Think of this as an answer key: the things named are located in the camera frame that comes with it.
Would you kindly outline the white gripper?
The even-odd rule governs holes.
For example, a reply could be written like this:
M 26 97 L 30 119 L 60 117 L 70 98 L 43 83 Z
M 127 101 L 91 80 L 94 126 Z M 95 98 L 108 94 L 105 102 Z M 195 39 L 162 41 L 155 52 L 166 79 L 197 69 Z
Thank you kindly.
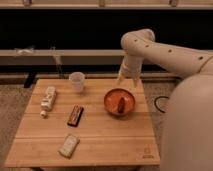
M 117 85 L 120 85 L 125 78 L 129 77 L 133 79 L 133 86 L 136 88 L 140 81 L 140 74 L 142 69 L 142 57 L 136 57 L 131 55 L 125 55 L 120 66 Z

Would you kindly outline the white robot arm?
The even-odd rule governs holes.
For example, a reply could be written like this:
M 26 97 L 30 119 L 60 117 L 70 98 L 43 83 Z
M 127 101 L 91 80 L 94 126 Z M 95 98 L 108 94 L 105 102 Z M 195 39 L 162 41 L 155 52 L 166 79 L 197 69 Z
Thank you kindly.
M 179 75 L 166 111 L 160 171 L 213 171 L 213 52 L 157 43 L 150 29 L 124 34 L 118 80 L 140 78 L 147 59 Z

